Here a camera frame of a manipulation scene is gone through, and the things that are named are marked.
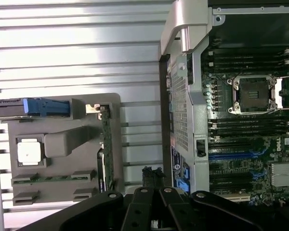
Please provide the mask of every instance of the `metal bracket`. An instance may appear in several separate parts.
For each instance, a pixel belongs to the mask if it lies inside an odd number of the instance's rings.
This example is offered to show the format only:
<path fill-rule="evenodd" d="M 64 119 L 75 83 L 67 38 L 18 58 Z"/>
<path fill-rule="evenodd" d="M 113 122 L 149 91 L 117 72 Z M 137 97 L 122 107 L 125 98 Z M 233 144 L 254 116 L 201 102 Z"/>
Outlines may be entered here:
<path fill-rule="evenodd" d="M 208 8 L 208 0 L 175 1 L 161 35 L 161 55 L 170 51 L 179 32 L 182 52 L 191 52 L 211 29 L 212 8 Z"/>

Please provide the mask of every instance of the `circuit board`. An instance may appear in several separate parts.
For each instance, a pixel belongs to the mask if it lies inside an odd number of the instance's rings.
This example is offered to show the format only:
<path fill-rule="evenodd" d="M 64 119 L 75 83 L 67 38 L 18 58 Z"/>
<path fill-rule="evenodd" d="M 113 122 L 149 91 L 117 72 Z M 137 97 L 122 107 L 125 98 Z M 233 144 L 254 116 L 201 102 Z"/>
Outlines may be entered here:
<path fill-rule="evenodd" d="M 289 47 L 211 47 L 201 63 L 210 191 L 252 206 L 288 203 Z"/>

